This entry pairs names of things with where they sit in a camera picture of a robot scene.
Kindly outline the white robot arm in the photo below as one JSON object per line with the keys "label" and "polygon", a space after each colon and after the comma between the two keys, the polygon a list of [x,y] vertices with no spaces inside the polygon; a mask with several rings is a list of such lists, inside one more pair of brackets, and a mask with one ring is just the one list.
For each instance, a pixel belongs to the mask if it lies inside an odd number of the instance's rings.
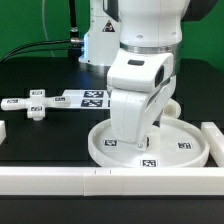
{"label": "white robot arm", "polygon": [[107,73],[113,137],[147,148],[151,126],[175,91],[181,23],[218,0],[90,0],[80,64]]}

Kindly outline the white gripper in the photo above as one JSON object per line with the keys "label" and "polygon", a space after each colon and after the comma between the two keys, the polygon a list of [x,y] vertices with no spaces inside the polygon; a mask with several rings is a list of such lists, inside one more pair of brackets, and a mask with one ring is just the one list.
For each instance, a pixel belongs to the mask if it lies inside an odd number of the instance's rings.
{"label": "white gripper", "polygon": [[107,74],[111,127],[117,140],[138,144],[140,151],[147,150],[149,138],[145,135],[175,90],[173,70],[172,53],[118,51]]}

